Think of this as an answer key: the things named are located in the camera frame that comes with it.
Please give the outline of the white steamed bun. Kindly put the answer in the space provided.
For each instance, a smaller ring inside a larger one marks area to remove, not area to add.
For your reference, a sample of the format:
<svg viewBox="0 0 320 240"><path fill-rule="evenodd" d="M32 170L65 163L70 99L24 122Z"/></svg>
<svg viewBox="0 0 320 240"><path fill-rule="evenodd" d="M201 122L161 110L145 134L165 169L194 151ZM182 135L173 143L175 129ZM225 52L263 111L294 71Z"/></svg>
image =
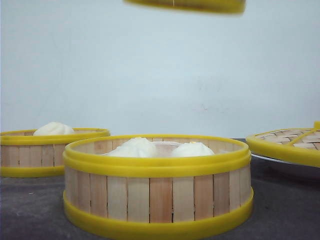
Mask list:
<svg viewBox="0 0 320 240"><path fill-rule="evenodd" d="M170 156L174 158L201 157L212 155L215 155L215 153L202 142L182 143L177 148L175 148L170 154Z"/></svg>
<svg viewBox="0 0 320 240"><path fill-rule="evenodd" d="M135 137L124 142L116 149L108 153L103 153L102 155L111 157L153 158L157 155L157 148L145 137Z"/></svg>

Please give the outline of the white plate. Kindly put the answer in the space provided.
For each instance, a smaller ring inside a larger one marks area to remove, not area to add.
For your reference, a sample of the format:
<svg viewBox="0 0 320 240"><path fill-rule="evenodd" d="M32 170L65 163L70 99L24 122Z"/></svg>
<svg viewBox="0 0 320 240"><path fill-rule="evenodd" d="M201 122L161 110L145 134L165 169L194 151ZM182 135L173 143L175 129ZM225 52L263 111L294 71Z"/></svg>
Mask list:
<svg viewBox="0 0 320 240"><path fill-rule="evenodd" d="M320 168L296 164L270 158L267 156L251 154L252 173L255 178L265 178L275 182L284 180L288 182L320 184Z"/></svg>

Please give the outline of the white bun in left basket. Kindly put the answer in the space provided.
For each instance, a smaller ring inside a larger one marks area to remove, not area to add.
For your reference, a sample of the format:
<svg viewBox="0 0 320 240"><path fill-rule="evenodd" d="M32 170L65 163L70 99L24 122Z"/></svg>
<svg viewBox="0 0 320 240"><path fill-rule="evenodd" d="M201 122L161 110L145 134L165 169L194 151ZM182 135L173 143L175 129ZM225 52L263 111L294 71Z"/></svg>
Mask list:
<svg viewBox="0 0 320 240"><path fill-rule="evenodd" d="M38 128L33 135L34 136L55 136L55 135L71 135L74 133L72 127L60 123L60 122L50 122L40 128Z"/></svg>

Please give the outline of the right white steamed bun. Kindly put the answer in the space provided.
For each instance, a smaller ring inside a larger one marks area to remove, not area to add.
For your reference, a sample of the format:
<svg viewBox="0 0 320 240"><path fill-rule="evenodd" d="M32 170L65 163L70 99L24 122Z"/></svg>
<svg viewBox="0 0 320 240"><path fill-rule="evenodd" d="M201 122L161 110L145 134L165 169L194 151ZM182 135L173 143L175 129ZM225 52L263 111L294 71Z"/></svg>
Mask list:
<svg viewBox="0 0 320 240"><path fill-rule="evenodd" d="M182 143L177 148L175 148L170 154L170 156L174 158L201 157L212 155L215 155L215 153L202 142Z"/></svg>

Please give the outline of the woven bamboo steamer lid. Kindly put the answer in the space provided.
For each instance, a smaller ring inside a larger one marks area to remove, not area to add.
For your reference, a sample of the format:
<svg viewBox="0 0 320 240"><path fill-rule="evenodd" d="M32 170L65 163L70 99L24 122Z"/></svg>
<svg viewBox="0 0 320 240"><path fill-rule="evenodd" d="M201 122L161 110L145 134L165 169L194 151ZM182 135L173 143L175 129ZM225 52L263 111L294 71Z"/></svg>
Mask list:
<svg viewBox="0 0 320 240"><path fill-rule="evenodd" d="M250 150L260 156L280 161L320 166L320 122L312 128L278 129L246 137Z"/></svg>

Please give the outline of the left white steamed bun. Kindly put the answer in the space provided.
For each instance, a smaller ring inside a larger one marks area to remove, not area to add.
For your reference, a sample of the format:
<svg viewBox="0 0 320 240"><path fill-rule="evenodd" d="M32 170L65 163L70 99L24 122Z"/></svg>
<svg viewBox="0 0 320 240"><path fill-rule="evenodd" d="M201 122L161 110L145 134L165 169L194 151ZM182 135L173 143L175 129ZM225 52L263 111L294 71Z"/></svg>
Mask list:
<svg viewBox="0 0 320 240"><path fill-rule="evenodd" d="M103 153L102 155L111 157L153 158L157 155L157 148L145 137L135 137L124 142L116 149L108 153Z"/></svg>

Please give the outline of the bamboo steamer basket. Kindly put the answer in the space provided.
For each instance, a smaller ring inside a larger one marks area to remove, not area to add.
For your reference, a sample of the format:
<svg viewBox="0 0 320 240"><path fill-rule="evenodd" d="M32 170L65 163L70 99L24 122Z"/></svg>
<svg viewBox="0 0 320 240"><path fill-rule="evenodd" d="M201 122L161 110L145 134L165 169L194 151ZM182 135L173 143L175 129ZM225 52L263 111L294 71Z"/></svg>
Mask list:
<svg viewBox="0 0 320 240"><path fill-rule="evenodd" d="M66 145L85 139L108 137L104 128L74 128L74 133L34 135L35 130L0 133L0 175L9 178L41 178L64 175Z"/></svg>
<svg viewBox="0 0 320 240"><path fill-rule="evenodd" d="M103 155L130 135L80 140L63 153L66 217L114 240L198 240L236 228L251 215L251 152L229 138L148 134L152 158ZM200 142L215 155L171 157Z"/></svg>
<svg viewBox="0 0 320 240"><path fill-rule="evenodd" d="M242 15L246 0L124 0L139 7L158 8L194 13Z"/></svg>

